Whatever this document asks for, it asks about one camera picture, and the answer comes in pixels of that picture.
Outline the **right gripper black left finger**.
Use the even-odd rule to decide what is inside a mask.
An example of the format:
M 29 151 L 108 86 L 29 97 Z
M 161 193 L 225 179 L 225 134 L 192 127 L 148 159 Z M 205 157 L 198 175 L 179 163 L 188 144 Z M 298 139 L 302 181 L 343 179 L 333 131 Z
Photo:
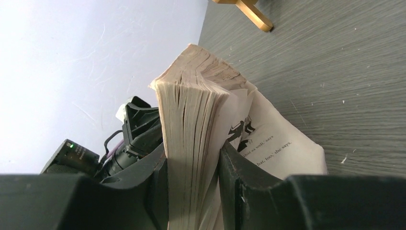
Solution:
M 165 230 L 163 145 L 101 182 L 83 174 L 2 175 L 3 230 Z

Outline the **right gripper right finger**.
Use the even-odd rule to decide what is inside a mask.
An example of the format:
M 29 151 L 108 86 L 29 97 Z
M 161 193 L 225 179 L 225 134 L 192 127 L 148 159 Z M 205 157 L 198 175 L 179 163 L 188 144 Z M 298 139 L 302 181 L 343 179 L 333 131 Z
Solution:
M 225 142 L 219 186 L 226 230 L 403 230 L 406 181 L 386 176 L 276 178 Z

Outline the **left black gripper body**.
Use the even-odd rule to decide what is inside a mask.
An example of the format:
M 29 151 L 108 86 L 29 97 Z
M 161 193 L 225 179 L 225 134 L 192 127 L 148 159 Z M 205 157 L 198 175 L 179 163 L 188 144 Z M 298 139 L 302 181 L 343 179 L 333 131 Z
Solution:
M 143 158 L 163 142 L 159 109 L 135 96 L 125 104 L 124 111 L 125 152 Z

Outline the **orange 78-Storey Treehouse book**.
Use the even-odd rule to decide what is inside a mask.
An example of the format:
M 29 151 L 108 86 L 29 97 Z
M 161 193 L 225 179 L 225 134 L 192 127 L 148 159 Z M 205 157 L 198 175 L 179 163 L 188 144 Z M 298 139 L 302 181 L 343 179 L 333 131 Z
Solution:
M 327 174 L 323 148 L 227 62 L 190 44 L 152 81 L 168 160 L 169 229 L 223 230 L 220 149 L 278 179 Z

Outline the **wooden book rack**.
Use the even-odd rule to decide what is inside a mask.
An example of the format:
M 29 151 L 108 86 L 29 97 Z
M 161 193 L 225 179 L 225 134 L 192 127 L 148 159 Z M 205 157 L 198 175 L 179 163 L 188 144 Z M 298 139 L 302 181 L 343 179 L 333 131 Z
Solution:
M 263 32 L 267 33 L 273 29 L 272 22 L 256 8 L 257 0 L 213 0 L 213 2 L 235 5 Z

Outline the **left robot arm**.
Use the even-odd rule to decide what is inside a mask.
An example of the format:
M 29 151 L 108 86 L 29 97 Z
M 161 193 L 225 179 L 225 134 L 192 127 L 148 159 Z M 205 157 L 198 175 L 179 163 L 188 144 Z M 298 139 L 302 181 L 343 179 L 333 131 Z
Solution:
M 157 107 L 134 96 L 119 107 L 116 118 L 122 128 L 105 140 L 103 156 L 65 139 L 41 173 L 84 173 L 100 182 L 142 160 L 162 144 Z

